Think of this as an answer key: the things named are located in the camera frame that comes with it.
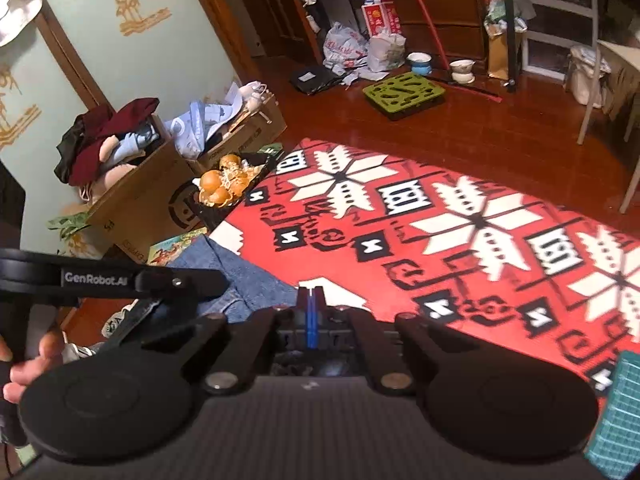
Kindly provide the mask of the person's left hand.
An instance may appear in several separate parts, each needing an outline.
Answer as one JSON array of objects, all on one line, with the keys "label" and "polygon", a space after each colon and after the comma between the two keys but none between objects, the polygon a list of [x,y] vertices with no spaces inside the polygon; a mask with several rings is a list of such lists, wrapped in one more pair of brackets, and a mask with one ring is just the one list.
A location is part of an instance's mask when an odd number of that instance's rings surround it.
[{"label": "person's left hand", "polygon": [[3,386],[6,402],[17,404],[26,388],[40,375],[63,363],[65,341],[62,330],[53,325],[39,341],[38,356],[10,367],[9,380]]}]

